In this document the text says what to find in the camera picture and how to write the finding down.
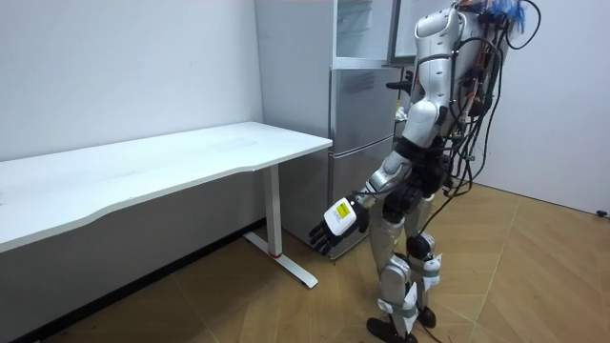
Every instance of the refrigerator door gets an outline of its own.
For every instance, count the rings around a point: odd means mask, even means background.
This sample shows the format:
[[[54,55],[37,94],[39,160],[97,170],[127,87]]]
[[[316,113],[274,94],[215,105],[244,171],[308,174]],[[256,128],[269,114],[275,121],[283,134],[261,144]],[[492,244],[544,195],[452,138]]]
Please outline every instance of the refrigerator door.
[[[331,138],[334,155],[360,149],[394,133],[398,91],[388,82],[400,69],[350,69],[331,72]]]
[[[340,157],[331,156],[329,204],[334,204],[338,199],[351,194],[352,191],[362,189],[366,180],[381,166],[385,157],[392,150],[392,139],[393,137],[389,137],[373,146]],[[367,234],[368,231],[353,233],[331,250],[331,258],[338,258]]]

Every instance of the table foot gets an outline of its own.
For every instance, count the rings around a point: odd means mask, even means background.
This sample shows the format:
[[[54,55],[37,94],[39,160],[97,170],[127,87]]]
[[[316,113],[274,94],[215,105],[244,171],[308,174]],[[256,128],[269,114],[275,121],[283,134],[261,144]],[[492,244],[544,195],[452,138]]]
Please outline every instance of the table foot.
[[[260,238],[255,233],[248,232],[248,233],[244,234],[244,238],[251,241],[253,244],[255,244],[260,250],[262,250],[266,254],[270,254],[269,245],[267,244],[267,242],[265,242],[262,238]],[[275,262],[282,265],[282,267],[287,269],[288,272],[291,272],[294,276],[296,276],[296,278],[301,280],[301,282],[308,288],[311,289],[317,284],[317,279],[313,275],[311,275],[309,272],[305,271],[301,266],[297,265],[292,259],[286,257],[286,255],[280,254],[280,256],[270,256],[270,257]]]

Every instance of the white wall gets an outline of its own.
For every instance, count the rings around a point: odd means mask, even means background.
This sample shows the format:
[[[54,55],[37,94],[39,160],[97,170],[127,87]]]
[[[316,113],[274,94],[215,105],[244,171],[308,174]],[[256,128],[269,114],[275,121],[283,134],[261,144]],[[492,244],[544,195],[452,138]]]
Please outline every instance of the white wall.
[[[0,2],[0,161],[247,120],[262,121],[254,0]],[[259,178],[0,254],[0,342],[263,217]]]
[[[252,0],[0,2],[0,160],[246,120]]]
[[[586,212],[610,210],[610,3],[535,0],[538,36],[511,50],[478,182]],[[523,43],[536,25],[528,10]]]

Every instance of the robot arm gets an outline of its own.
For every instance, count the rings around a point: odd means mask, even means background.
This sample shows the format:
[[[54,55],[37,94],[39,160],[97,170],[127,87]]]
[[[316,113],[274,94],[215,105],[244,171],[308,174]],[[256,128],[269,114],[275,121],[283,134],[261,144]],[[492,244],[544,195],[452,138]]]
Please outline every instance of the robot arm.
[[[417,24],[418,80],[414,91],[424,93],[409,109],[409,119],[395,149],[354,195],[337,201],[310,232],[310,243],[326,254],[355,230],[364,232],[369,209],[384,199],[424,158],[448,120],[451,99],[452,48],[459,39],[458,11],[451,7]]]

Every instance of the white table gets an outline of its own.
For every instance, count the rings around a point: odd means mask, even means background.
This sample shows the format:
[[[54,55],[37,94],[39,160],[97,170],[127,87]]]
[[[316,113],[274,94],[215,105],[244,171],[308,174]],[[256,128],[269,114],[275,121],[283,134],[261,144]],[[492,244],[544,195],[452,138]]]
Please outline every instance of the white table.
[[[171,192],[264,169],[269,243],[245,237],[311,288],[315,277],[282,255],[277,164],[332,144],[248,122],[1,162],[0,253]]]

